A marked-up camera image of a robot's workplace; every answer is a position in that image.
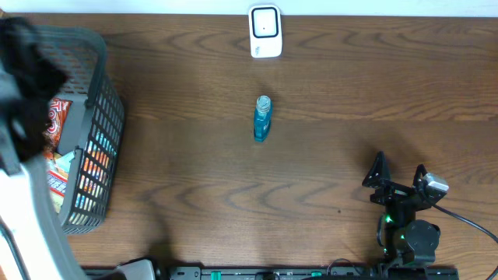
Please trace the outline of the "brown Top chocolate bar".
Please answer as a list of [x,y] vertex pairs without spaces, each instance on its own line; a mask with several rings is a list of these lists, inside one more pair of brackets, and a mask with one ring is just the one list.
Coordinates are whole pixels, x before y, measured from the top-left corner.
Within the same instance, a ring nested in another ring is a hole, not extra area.
[[47,128],[43,133],[46,141],[44,156],[48,159],[53,157],[55,149],[58,147],[61,140],[62,129],[68,117],[71,105],[71,100],[60,98],[54,98],[48,104]]

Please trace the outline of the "light blue wet wipes pack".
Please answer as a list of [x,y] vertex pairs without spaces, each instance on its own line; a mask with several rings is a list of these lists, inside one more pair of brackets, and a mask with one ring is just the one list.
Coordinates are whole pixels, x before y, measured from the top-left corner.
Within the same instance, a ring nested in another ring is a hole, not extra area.
[[74,158],[75,158],[74,152],[68,152],[64,155],[55,153],[54,154],[55,168],[60,174],[68,175]]

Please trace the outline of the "blue mouthwash bottle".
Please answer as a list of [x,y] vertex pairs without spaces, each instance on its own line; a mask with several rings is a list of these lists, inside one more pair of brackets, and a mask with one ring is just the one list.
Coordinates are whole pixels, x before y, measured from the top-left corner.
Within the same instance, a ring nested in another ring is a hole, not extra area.
[[254,140],[263,142],[271,127],[272,100],[268,96],[259,96],[254,111]]

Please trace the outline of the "yellow chips snack bag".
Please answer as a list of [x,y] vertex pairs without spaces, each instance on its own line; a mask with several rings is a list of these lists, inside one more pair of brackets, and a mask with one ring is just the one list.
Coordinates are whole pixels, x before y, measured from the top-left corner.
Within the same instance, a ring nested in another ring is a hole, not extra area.
[[59,213],[65,200],[65,190],[68,185],[68,175],[60,174],[55,168],[54,157],[46,158],[47,184],[50,190],[54,210]]

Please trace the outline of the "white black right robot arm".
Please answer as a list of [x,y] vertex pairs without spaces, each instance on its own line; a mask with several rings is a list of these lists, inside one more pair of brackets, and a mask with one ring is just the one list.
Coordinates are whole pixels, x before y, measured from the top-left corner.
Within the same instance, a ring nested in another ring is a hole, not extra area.
[[412,186],[395,183],[383,152],[376,154],[362,185],[374,189],[370,201],[384,206],[377,227],[377,242],[384,248],[383,273],[394,268],[425,268],[435,261],[440,228],[416,218],[443,198],[449,189],[445,180],[417,166]]

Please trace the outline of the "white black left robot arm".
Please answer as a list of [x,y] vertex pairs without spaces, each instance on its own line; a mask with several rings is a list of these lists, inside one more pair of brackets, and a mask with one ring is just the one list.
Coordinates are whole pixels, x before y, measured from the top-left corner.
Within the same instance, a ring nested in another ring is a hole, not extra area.
[[84,279],[54,210],[43,156],[48,103],[67,77],[26,19],[1,20],[1,271],[7,279]]

